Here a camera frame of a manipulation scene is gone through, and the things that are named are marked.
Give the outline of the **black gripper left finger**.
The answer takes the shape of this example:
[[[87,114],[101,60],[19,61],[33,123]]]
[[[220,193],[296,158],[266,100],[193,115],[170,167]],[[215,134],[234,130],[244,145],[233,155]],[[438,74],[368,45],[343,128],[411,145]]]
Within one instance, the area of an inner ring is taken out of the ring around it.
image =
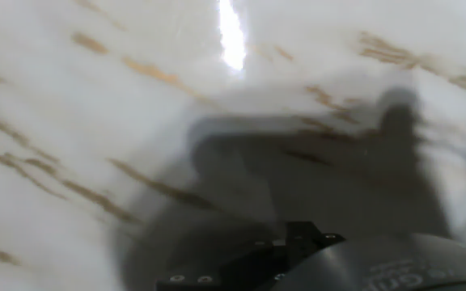
[[[172,269],[155,291],[269,291],[288,269],[282,240],[258,241]]]

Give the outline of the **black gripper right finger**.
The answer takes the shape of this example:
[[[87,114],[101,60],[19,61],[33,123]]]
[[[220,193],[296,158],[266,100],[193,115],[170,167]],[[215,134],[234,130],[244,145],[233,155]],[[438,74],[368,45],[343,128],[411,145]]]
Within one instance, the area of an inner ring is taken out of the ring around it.
[[[286,223],[286,257],[290,267],[299,265],[316,252],[344,242],[340,234],[322,233],[311,221]]]

